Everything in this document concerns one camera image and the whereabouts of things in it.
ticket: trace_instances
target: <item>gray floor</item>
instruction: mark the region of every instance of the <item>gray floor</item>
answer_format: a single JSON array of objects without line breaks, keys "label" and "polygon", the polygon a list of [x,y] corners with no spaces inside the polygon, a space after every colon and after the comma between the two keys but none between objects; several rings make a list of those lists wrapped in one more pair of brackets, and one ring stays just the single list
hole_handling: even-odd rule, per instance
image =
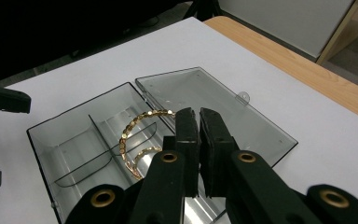
[{"label": "gray floor", "polygon": [[[34,69],[27,70],[15,76],[1,80],[0,87],[6,87],[27,78],[38,76],[46,73],[47,71],[64,66],[68,63],[73,63],[102,50],[110,49],[141,35],[146,35],[167,25],[178,22],[183,18],[188,8],[189,4],[179,4],[176,7],[160,14],[157,18],[153,18],[143,24],[139,24],[138,26],[131,28],[123,36],[109,42],[94,46],[90,49],[82,49],[77,52],[73,52],[70,55],[65,55],[50,63],[42,64]],[[335,57],[331,58],[328,62],[325,62],[323,67],[358,85],[358,38]]]}]

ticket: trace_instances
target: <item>gold bracelet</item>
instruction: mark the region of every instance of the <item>gold bracelet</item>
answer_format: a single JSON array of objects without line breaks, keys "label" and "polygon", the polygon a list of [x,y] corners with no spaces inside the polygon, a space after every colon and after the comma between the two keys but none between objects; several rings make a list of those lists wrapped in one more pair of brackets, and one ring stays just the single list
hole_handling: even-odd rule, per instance
[{"label": "gold bracelet", "polygon": [[138,169],[137,169],[137,163],[138,160],[140,160],[143,155],[145,153],[148,153],[150,151],[161,151],[162,149],[160,147],[148,147],[145,148],[143,150],[141,150],[140,153],[138,153],[138,155],[135,157],[135,162],[131,165],[130,161],[127,159],[127,151],[126,151],[126,141],[129,137],[130,132],[132,131],[133,127],[135,127],[136,124],[138,124],[141,119],[144,118],[152,118],[155,116],[175,116],[175,113],[172,112],[171,110],[152,110],[152,111],[148,111],[148,112],[144,112],[140,115],[138,115],[135,119],[133,119],[129,125],[126,126],[126,128],[123,131],[123,134],[121,135],[119,142],[119,147],[120,147],[120,154],[121,154],[121,158],[123,159],[127,169],[129,169],[131,171],[131,173],[133,174],[133,177],[135,177],[136,179],[142,179],[141,174],[139,174]]}]

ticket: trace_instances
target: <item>brass bushing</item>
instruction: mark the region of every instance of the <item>brass bushing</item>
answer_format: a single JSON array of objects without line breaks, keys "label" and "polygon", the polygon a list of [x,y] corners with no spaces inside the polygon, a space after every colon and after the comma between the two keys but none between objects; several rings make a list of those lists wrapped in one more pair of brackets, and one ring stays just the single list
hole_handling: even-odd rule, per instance
[{"label": "brass bushing", "polygon": [[238,154],[238,159],[244,162],[254,162],[255,156],[247,152],[242,152]]},{"label": "brass bushing", "polygon": [[331,189],[323,189],[320,191],[322,200],[337,208],[346,208],[350,206],[350,202],[344,196]]},{"label": "brass bushing", "polygon": [[173,153],[165,153],[161,155],[161,160],[164,162],[174,162],[178,159],[178,156]]},{"label": "brass bushing", "polygon": [[94,207],[106,207],[116,198],[115,193],[111,189],[100,189],[91,197],[91,204]]}]

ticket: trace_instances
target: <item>white table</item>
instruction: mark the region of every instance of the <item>white table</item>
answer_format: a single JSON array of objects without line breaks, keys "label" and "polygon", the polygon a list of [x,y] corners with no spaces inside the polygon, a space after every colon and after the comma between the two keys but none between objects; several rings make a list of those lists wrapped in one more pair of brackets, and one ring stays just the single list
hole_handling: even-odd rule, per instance
[{"label": "white table", "polygon": [[10,86],[30,114],[0,112],[0,224],[56,223],[26,130],[136,77],[200,66],[298,142],[275,171],[305,193],[330,184],[358,198],[358,115],[195,19]]}]

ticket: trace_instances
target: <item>wooden table edge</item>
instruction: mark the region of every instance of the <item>wooden table edge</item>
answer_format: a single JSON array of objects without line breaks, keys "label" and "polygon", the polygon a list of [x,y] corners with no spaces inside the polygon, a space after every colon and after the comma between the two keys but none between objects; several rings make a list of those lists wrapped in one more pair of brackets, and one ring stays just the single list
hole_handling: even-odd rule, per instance
[{"label": "wooden table edge", "polygon": [[358,86],[228,17],[204,22],[324,96],[358,115]]}]

